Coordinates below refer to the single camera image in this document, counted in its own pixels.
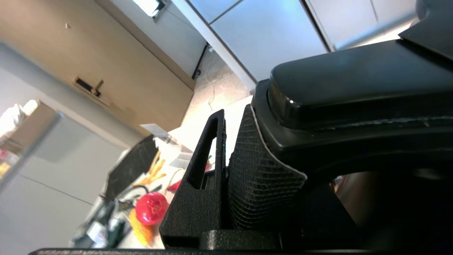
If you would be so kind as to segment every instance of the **cabinet handle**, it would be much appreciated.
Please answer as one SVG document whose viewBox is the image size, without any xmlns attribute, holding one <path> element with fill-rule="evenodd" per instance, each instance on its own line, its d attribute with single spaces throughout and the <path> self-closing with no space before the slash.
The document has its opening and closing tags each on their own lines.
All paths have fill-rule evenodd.
<svg viewBox="0 0 453 255">
<path fill-rule="evenodd" d="M 95 99 L 95 100 L 103 103 L 106 106 L 110 106 L 111 101 L 109 100 L 109 98 L 99 91 L 101 89 L 103 83 L 104 83 L 104 80 L 100 80 L 99 83 L 95 87 L 92 87 L 91 85 L 89 85 L 88 83 L 86 83 L 85 81 L 80 79 L 79 77 L 76 77 L 74 79 L 74 85 L 76 88 L 78 88 L 79 90 L 90 95 L 90 97 L 92 99 Z"/>
</svg>

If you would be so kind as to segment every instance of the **cabinet door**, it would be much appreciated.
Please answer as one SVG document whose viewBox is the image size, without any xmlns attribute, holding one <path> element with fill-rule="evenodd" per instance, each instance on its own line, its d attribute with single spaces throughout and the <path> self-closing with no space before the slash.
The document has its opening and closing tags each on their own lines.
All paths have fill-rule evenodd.
<svg viewBox="0 0 453 255">
<path fill-rule="evenodd" d="M 415 17 L 416 0 L 372 0 L 379 24 Z"/>
<path fill-rule="evenodd" d="M 256 80 L 278 64 L 326 53 L 299 0 L 246 0 L 212 24 Z"/>
<path fill-rule="evenodd" d="M 27 158 L 21 175 L 93 203 L 121 152 L 118 147 L 63 117 Z"/>
<path fill-rule="evenodd" d="M 330 45 L 377 26 L 373 7 L 367 0 L 310 0 L 310 4 Z"/>
<path fill-rule="evenodd" d="M 139 124 L 180 126 L 193 92 L 94 0 L 4 0 L 0 34 L 85 96 L 74 79 L 91 86 L 102 79 L 111 104 L 94 100 L 143 134 Z"/>
<path fill-rule="evenodd" d="M 16 176 L 0 193 L 0 254 L 68 247 L 92 205 Z"/>
<path fill-rule="evenodd" d="M 239 0 L 190 0 L 201 16 L 211 23 Z"/>
</svg>

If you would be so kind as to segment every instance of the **white cable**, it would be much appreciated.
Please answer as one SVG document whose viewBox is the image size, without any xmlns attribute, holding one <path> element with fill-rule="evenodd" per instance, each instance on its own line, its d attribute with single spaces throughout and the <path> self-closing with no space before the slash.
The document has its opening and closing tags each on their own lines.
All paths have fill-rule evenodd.
<svg viewBox="0 0 453 255">
<path fill-rule="evenodd" d="M 209 97 L 209 101 L 208 101 L 208 105 L 209 105 L 209 108 L 211 108 L 211 112 L 212 112 L 212 106 L 211 106 L 211 103 L 214 101 L 214 98 L 216 97 L 216 90 L 214 88 L 214 85 L 212 84 L 212 82 L 210 82 L 207 78 L 207 76 L 209 75 L 209 71 L 211 70 L 211 64 L 212 64 L 212 58 L 214 56 L 211 55 L 211 59 L 209 60 L 209 65 L 207 67 L 207 72 L 206 72 L 206 76 L 204 77 L 207 81 L 207 83 L 209 83 L 209 85 L 211 85 L 211 88 L 212 88 L 212 96 Z"/>
</svg>

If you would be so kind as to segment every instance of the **yellow object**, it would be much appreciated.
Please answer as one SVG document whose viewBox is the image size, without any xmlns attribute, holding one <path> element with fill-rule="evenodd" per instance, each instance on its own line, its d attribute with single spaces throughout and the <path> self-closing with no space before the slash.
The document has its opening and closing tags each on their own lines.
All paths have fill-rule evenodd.
<svg viewBox="0 0 453 255">
<path fill-rule="evenodd" d="M 154 166 L 156 165 L 157 160 L 160 157 L 160 151 L 157 151 L 156 156 L 154 156 L 153 162 L 151 163 L 151 166 L 149 167 L 148 173 L 151 173 L 152 170 L 154 169 Z"/>
<path fill-rule="evenodd" d="M 151 169 L 148 173 L 151 177 L 154 177 L 157 172 L 162 168 L 163 164 L 165 163 L 165 159 L 159 160 L 159 162 L 154 166 L 153 169 Z"/>
<path fill-rule="evenodd" d="M 3 162 L 0 164 L 0 179 L 6 172 L 9 170 L 10 165 L 7 162 Z"/>
<path fill-rule="evenodd" d="M 145 226 L 137 219 L 137 212 L 135 209 L 130 211 L 129 222 L 137 240 L 144 246 L 149 245 L 153 239 L 153 230 L 151 226 Z"/>
<path fill-rule="evenodd" d="M 166 176 L 166 174 L 157 175 L 157 173 L 160 171 L 160 169 L 162 169 L 162 166 L 165 163 L 165 159 L 161 159 L 156 164 L 156 161 L 159 158 L 159 156 L 160 156 L 160 152 L 157 152 L 156 156 L 154 157 L 153 163 L 151 164 L 151 167 L 149 168 L 148 174 L 139 183 L 136 183 L 132 186 L 148 185 L 148 184 L 151 184 L 153 181 Z"/>
</svg>

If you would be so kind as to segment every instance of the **textured mesh surface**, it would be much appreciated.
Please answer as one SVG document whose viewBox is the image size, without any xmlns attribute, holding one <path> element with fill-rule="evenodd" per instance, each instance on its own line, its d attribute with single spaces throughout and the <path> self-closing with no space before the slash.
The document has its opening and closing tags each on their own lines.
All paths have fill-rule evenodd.
<svg viewBox="0 0 453 255">
<path fill-rule="evenodd" d="M 303 183 L 302 175 L 269 155 L 247 105 L 229 166 L 228 202 L 235 227 L 259 229 L 278 224 Z"/>
</svg>

